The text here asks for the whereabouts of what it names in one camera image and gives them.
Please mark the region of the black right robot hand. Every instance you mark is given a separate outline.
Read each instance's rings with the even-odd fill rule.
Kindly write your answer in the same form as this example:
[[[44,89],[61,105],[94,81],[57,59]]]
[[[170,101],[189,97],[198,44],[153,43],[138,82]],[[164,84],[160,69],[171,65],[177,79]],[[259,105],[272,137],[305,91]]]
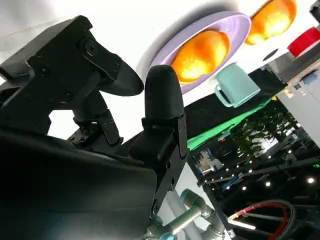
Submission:
[[[172,240],[156,217],[188,157],[177,75],[142,81],[82,15],[0,66],[0,237]]]

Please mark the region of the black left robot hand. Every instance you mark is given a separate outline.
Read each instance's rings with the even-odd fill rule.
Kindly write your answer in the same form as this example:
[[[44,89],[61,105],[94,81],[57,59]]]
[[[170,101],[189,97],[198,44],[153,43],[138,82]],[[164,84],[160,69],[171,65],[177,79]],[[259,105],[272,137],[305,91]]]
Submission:
[[[309,12],[319,22],[320,21],[320,0],[316,0],[311,6]]]

